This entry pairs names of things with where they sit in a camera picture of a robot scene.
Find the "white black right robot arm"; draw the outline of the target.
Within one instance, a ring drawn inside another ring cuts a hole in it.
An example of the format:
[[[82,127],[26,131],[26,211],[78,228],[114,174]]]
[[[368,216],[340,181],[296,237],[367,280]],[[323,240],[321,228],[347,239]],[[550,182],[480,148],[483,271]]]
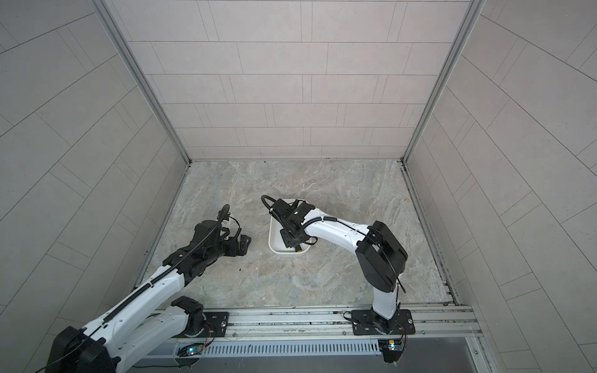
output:
[[[272,252],[299,254],[320,239],[347,250],[357,257],[365,279],[373,286],[373,314],[384,321],[395,317],[408,254],[387,225],[348,222],[301,199],[276,200],[263,195],[261,202],[272,218]]]

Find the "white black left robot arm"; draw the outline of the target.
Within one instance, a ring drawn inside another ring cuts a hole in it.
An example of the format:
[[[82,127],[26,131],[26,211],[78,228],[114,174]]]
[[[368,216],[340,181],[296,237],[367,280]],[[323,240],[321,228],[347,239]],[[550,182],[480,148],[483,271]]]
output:
[[[220,221],[197,224],[191,242],[171,253],[149,280],[103,315],[54,339],[44,372],[126,372],[160,344],[203,330],[203,305],[187,296],[158,307],[203,275],[220,257],[245,256],[250,236]]]

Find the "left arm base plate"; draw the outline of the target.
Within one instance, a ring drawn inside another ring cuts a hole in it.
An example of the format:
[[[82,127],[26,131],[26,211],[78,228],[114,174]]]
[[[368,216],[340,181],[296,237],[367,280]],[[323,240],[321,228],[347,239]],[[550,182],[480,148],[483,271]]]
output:
[[[185,329],[176,338],[224,337],[229,321],[228,312],[203,312],[191,315]]]

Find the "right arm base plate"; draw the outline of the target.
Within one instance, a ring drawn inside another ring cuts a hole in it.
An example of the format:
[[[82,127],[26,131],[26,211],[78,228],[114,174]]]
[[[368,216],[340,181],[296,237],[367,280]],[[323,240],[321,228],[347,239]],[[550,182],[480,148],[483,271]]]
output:
[[[375,313],[372,309],[352,310],[345,319],[351,323],[356,336],[414,335],[414,320],[408,309],[398,309],[389,320]]]

